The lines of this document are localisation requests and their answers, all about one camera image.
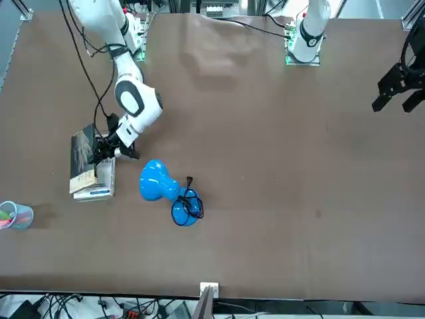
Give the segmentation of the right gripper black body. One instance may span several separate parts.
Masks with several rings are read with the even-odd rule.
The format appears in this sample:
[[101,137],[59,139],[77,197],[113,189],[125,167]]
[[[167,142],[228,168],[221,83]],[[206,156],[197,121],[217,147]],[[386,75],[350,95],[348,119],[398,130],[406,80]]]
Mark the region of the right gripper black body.
[[95,135],[94,148],[99,147],[104,151],[104,159],[114,158],[115,150],[120,146],[120,139],[118,135],[113,132],[107,136]]

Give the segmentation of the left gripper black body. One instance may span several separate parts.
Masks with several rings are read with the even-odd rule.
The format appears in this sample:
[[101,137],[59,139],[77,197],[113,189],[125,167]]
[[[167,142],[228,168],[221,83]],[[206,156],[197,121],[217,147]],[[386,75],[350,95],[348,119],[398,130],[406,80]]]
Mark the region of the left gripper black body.
[[412,56],[403,60],[405,90],[424,88],[424,56]]

